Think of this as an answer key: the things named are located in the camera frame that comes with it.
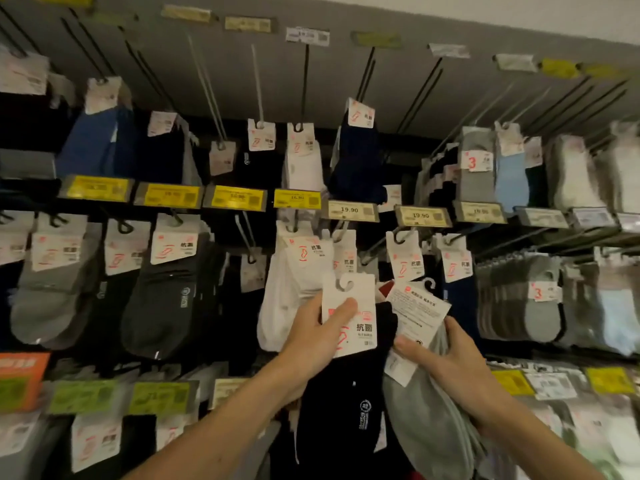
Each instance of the forearm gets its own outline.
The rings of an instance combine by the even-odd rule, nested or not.
[[[604,480],[522,403],[512,399],[503,406],[486,420],[487,434],[532,480]]]
[[[167,445],[126,480],[219,480],[237,466],[298,385],[276,358],[215,412]]]

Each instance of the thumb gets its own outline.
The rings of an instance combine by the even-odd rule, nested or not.
[[[347,298],[344,303],[338,306],[331,315],[331,318],[327,320],[323,327],[332,330],[340,330],[341,327],[347,325],[358,312],[358,302],[355,298]]]
[[[398,335],[396,337],[394,340],[394,348],[402,357],[423,366],[432,376],[437,375],[436,370],[440,361],[442,361],[440,355],[434,354],[430,350],[422,347],[418,342],[414,342],[404,335]]]

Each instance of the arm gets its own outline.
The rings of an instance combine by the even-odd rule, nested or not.
[[[216,411],[153,455],[125,480],[221,480],[279,409],[302,395],[331,361],[340,329],[356,313],[348,299],[323,325],[322,294],[301,306],[282,352]]]
[[[445,326],[451,345],[447,355],[434,354],[402,335],[396,337],[395,348],[427,369],[474,418],[480,432],[508,452],[532,480],[604,480],[588,460],[500,386],[455,319],[447,317]]]

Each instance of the human hand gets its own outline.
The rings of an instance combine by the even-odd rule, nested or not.
[[[292,371],[300,395],[307,381],[331,362],[340,331],[356,315],[358,302],[354,298],[347,298],[324,324],[320,323],[321,308],[322,292],[300,306],[287,341],[277,357],[281,366]]]
[[[403,335],[396,337],[394,348],[403,357],[423,366],[480,427],[487,426],[494,414],[513,398],[493,377],[473,339],[455,318],[446,317],[444,325],[449,336],[446,355],[431,352]]]

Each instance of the green price tag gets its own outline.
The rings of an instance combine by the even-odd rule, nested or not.
[[[3,413],[19,410],[27,394],[28,377],[0,379],[0,411]]]
[[[116,382],[57,381],[49,414],[103,413],[111,407]]]
[[[190,389],[188,382],[136,382],[129,414],[186,414]]]

